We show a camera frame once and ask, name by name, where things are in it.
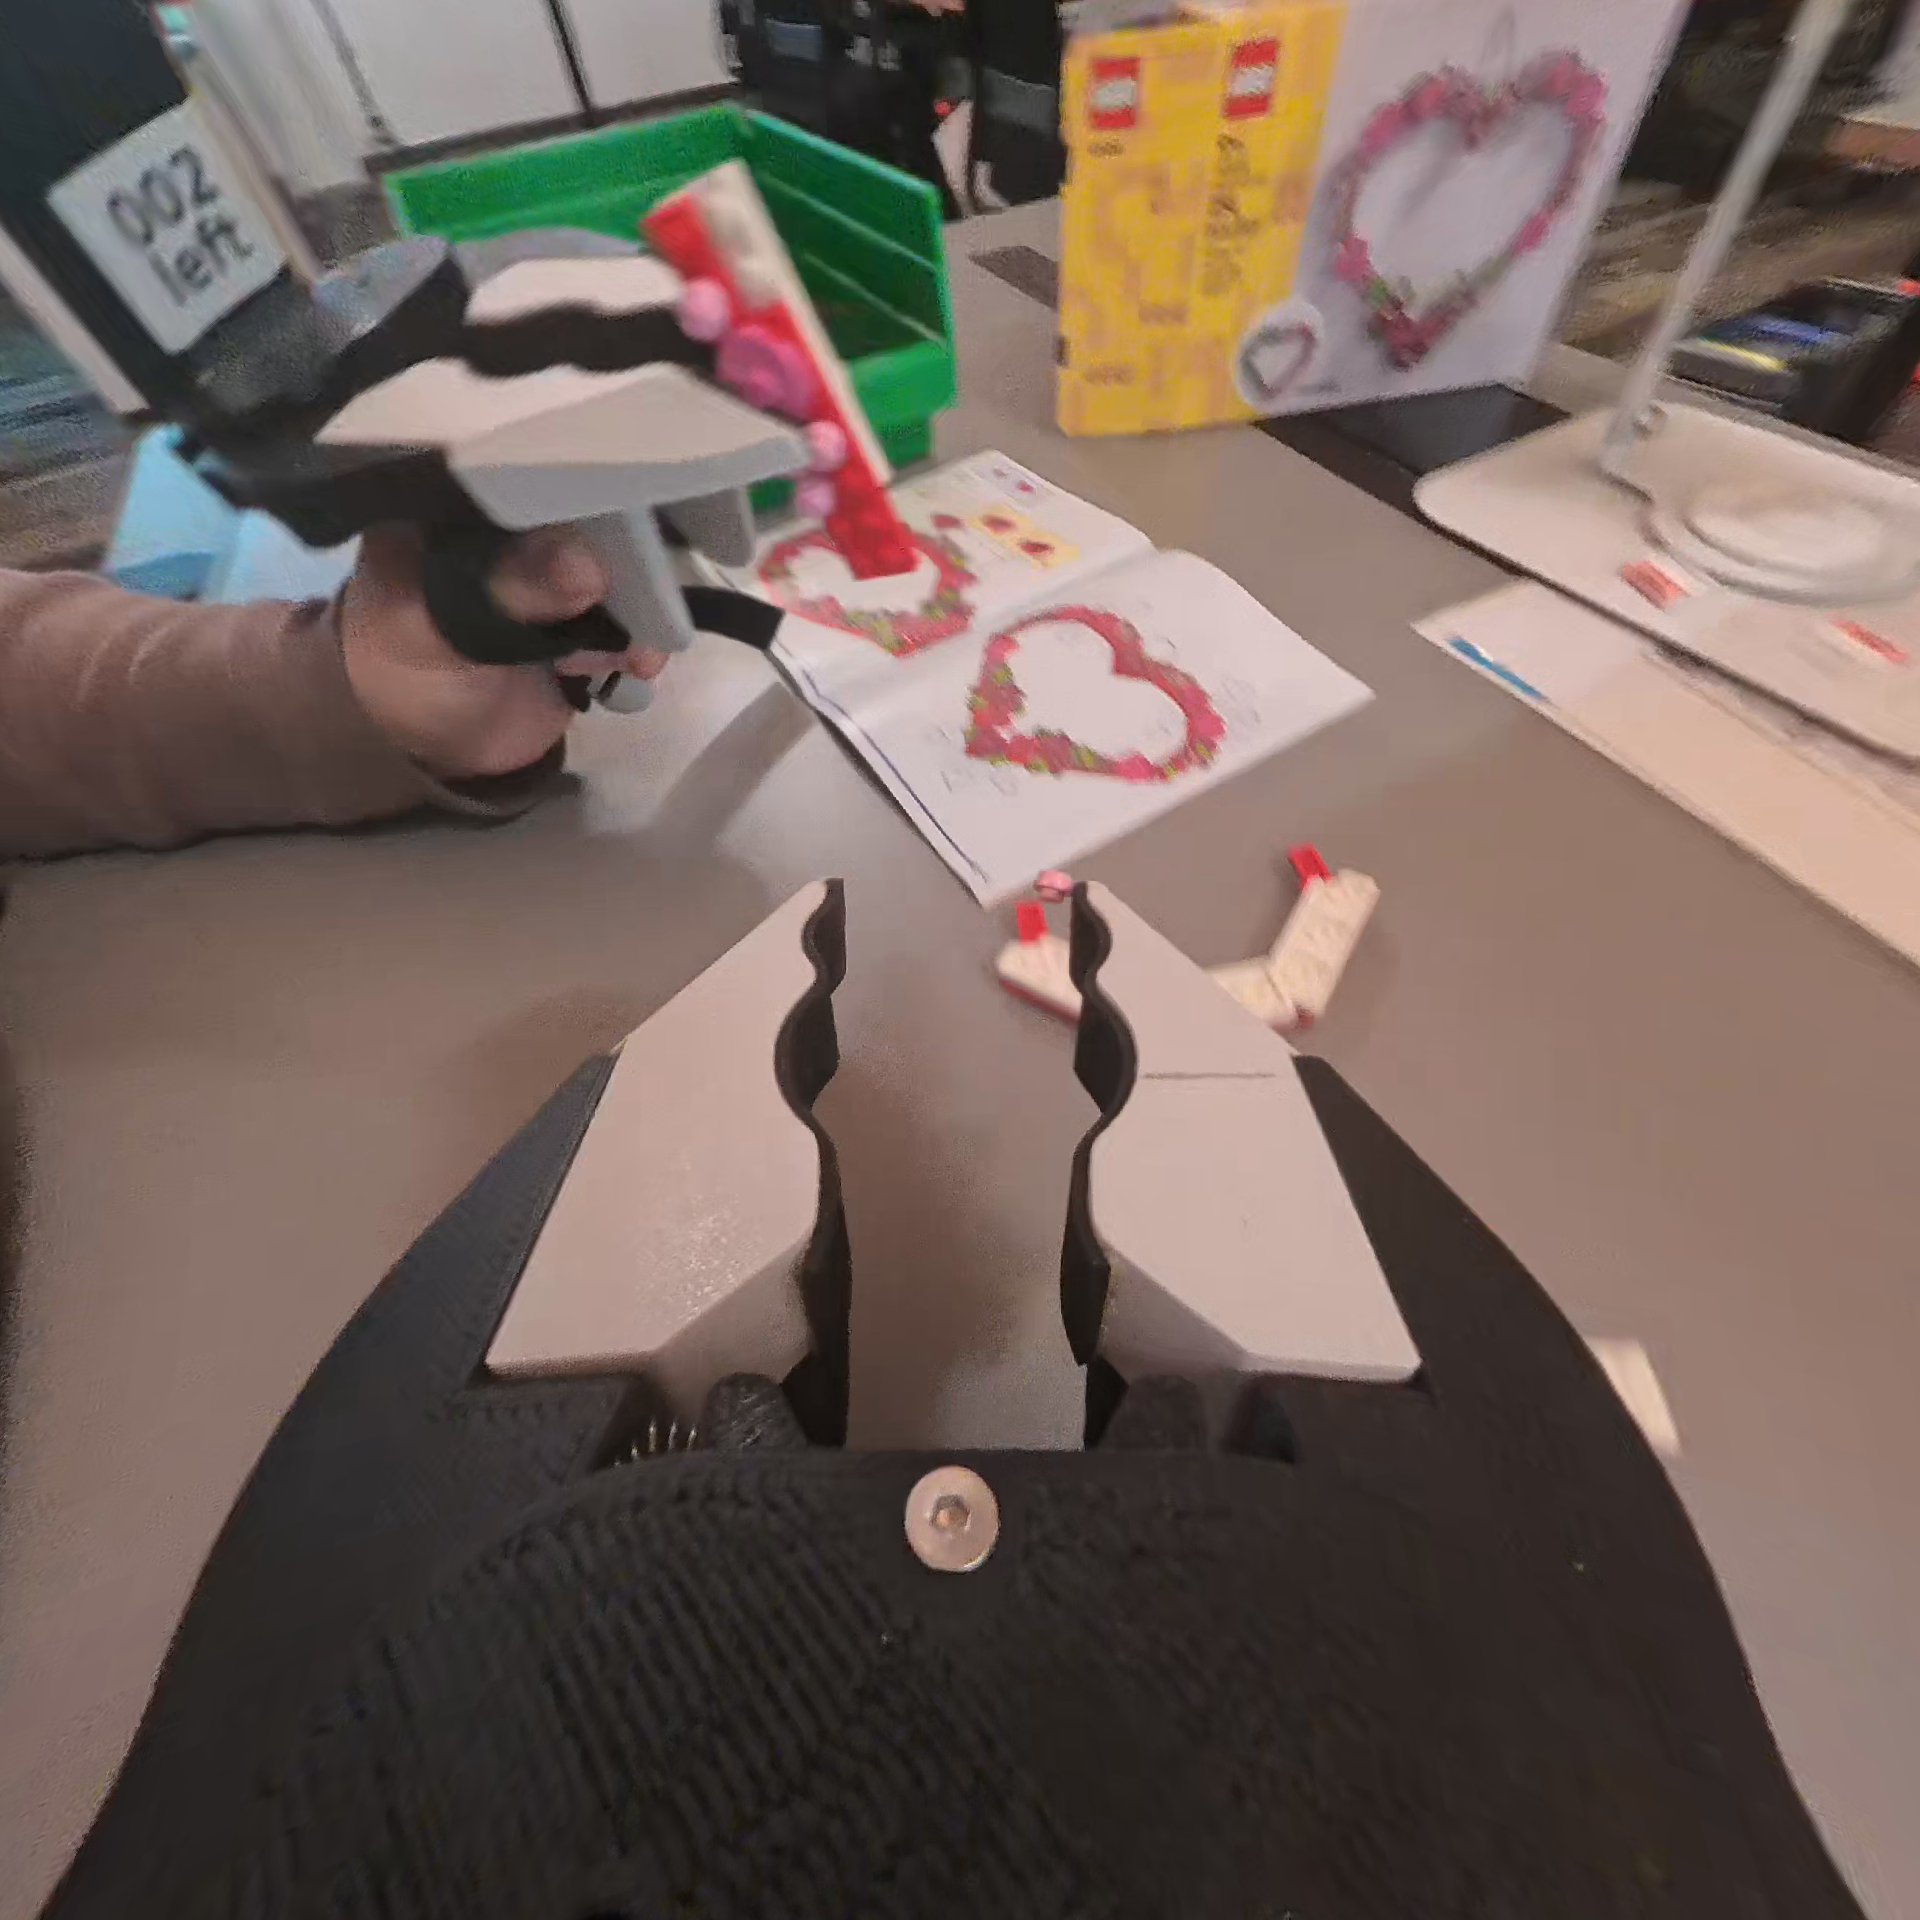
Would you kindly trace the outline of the yellow and white lego box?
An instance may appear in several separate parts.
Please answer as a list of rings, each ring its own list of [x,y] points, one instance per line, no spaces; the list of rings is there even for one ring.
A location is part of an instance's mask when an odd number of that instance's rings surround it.
[[[1132,438],[1518,379],[1687,12],[1104,8],[1062,45],[1055,425]]]

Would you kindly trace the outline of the person's left forearm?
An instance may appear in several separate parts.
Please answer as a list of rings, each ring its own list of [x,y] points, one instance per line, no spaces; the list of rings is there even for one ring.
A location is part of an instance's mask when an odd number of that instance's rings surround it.
[[[436,809],[508,820],[566,765],[535,697],[502,765],[436,772],[351,690],[343,602],[196,608],[77,571],[5,571],[3,858],[169,851]]]

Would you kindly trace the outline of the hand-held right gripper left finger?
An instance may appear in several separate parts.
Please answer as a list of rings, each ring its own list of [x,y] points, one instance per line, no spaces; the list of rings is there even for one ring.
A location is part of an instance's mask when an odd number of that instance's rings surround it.
[[[847,1395],[851,1253],[819,1120],[839,1067],[846,886],[813,881],[615,1050],[495,1323],[505,1378],[724,1376]]]

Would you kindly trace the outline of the laminated paper sheet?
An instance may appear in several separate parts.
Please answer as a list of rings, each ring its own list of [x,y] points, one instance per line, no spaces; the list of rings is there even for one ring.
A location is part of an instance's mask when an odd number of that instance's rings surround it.
[[[1918,777],[1540,582],[1412,625],[1723,841],[1918,963]]]

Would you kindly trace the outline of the pale blue box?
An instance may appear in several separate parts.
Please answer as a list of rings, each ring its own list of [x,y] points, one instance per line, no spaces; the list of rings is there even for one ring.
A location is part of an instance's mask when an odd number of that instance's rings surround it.
[[[264,512],[243,512],[191,473],[177,432],[158,425],[132,449],[101,573],[177,604],[324,602],[351,576],[359,539],[308,547]]]

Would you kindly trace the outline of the person's left hand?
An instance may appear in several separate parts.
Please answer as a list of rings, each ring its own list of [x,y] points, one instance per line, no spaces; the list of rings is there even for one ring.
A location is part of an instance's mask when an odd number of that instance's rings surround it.
[[[488,592],[502,616],[551,626],[601,604],[607,576],[575,536],[537,531],[499,553]],[[574,708],[560,674],[615,670],[648,683],[670,666],[648,646],[575,653],[560,666],[459,656],[427,613],[420,538],[405,524],[360,538],[337,625],[345,674],[363,714],[407,758],[451,784],[513,774],[561,742]]]

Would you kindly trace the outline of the white cabinet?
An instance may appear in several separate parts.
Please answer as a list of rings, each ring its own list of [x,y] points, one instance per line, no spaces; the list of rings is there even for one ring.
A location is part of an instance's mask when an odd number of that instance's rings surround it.
[[[196,45],[302,178],[732,83],[708,3],[209,3]]]

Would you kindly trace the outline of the green plastic bin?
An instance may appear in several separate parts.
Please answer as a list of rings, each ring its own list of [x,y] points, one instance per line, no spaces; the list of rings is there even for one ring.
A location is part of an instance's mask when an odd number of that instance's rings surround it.
[[[637,241],[643,218],[740,161],[894,468],[933,453],[958,398],[943,211],[933,185],[767,112],[708,104],[396,166],[393,226],[477,242],[539,226]]]

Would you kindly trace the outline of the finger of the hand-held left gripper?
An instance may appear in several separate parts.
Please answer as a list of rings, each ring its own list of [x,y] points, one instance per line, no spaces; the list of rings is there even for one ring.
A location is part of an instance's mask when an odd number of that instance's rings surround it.
[[[355,395],[324,420],[320,443],[435,450],[509,532],[736,494],[809,467],[795,425],[679,366],[413,366]]]
[[[652,257],[513,261],[471,293],[459,356],[491,377],[648,366],[707,377],[707,342],[680,322],[684,293],[684,276]]]

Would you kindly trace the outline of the white lamp stand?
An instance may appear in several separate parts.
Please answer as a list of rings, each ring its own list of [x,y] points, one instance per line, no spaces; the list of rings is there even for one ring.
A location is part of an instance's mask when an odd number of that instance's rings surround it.
[[[1725,400],[1665,394],[1672,350],[1849,12],[1793,12],[1614,410],[1429,470],[1412,496],[1488,557],[1913,772],[1915,475]]]

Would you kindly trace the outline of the heart print instruction booklet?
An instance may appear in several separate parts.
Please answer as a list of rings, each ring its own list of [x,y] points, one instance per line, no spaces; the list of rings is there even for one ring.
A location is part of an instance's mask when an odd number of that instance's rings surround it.
[[[857,580],[799,518],[704,571],[780,616],[788,683],[979,905],[1371,701],[1222,570],[1001,450],[894,500],[904,573]]]

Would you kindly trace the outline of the red lego strip with flowers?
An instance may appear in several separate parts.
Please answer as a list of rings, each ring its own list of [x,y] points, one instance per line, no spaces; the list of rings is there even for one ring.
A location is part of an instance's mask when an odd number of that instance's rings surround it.
[[[719,387],[798,428],[799,515],[823,524],[857,580],[913,570],[920,556],[889,492],[894,470],[747,164],[695,177],[639,232],[679,275],[680,330],[711,348]]]

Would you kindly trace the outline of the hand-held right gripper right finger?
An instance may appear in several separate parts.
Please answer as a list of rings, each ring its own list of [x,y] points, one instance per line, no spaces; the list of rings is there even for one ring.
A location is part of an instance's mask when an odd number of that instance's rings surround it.
[[[1420,1353],[1302,1058],[1101,883],[1071,889],[1071,1153],[1061,1312],[1121,1380],[1404,1382]]]

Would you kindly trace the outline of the white and red angled lego piece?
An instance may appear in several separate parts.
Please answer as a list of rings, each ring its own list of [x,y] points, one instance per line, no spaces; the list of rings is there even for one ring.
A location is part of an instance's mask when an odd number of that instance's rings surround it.
[[[1273,945],[1207,973],[1263,1027],[1289,1036],[1316,1024],[1337,992],[1377,905],[1374,878],[1334,872],[1311,846],[1296,846],[1287,864],[1297,893]],[[999,986],[1048,1018],[1073,1021],[1080,1000],[1070,973],[1070,941],[1048,926],[1048,907],[1032,897],[1014,905],[1014,940],[991,961]]]

